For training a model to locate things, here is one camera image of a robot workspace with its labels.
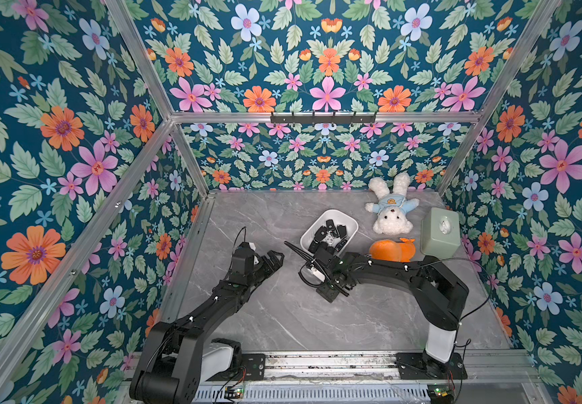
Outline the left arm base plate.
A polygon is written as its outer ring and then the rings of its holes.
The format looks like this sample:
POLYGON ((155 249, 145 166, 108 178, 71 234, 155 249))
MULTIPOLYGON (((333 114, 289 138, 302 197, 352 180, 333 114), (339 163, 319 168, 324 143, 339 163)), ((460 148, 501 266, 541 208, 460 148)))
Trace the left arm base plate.
POLYGON ((246 353, 228 370, 210 377, 210 381, 259 381, 264 380, 267 356, 264 353, 246 353))

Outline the black car key front isolated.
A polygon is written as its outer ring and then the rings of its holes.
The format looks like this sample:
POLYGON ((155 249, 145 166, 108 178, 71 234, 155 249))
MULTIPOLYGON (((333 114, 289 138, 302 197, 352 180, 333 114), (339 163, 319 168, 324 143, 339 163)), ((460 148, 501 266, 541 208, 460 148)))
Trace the black car key front isolated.
POLYGON ((315 254, 315 253, 316 253, 316 251, 317 251, 317 249, 319 248, 319 246, 320 246, 320 245, 321 245, 321 243, 320 243, 320 242, 317 242, 316 240, 313 240, 313 241, 311 242, 311 244, 309 245, 308 251, 309 251, 311 254, 315 254))

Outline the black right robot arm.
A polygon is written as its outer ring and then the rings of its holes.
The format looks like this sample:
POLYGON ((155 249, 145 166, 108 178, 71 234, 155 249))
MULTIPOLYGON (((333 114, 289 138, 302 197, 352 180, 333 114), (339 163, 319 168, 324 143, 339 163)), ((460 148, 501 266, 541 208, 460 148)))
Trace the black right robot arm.
POLYGON ((348 296, 360 284, 374 284, 409 293, 429 322, 423 360, 442 367, 454 352, 469 288, 440 259, 432 256, 407 263, 374 259, 369 255, 347 252, 339 257, 331 249, 318 247, 315 252, 287 242, 304 260, 305 266, 323 276, 320 283, 303 281, 329 303, 338 296, 348 296))

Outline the black silver flip key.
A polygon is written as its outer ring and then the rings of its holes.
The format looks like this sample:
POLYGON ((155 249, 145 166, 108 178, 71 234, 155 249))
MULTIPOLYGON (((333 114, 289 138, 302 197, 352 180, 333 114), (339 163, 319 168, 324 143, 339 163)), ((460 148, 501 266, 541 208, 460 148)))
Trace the black silver flip key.
POLYGON ((337 236, 341 239, 345 238, 348 235, 347 227, 345 225, 337 225, 336 232, 337 236))

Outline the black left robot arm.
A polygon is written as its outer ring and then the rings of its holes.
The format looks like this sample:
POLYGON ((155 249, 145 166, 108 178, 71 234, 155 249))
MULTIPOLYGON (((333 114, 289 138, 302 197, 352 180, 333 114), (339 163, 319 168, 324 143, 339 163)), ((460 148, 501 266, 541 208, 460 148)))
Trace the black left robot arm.
POLYGON ((207 339, 235 315, 262 283, 284 266, 284 254, 260 255, 248 242, 233 252, 225 278, 185 316, 153 326, 131 380, 129 396, 143 403, 190 403, 202 377, 207 339))

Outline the white plastic storage box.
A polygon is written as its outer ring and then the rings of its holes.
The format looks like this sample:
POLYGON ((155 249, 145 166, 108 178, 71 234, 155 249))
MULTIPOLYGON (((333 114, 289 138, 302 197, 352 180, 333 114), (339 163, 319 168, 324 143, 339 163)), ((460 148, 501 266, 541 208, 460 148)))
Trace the white plastic storage box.
POLYGON ((314 254, 319 246, 342 253, 359 229, 358 222, 340 210, 326 210, 300 238, 304 251, 314 254))

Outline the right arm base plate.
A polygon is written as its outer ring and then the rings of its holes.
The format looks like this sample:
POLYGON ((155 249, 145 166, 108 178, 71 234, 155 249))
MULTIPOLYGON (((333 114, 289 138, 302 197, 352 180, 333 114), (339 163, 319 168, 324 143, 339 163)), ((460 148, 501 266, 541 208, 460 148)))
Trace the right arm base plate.
POLYGON ((460 353, 453 352, 447 363, 441 363, 422 353, 397 353, 395 355, 402 380, 467 380, 468 373, 460 353))

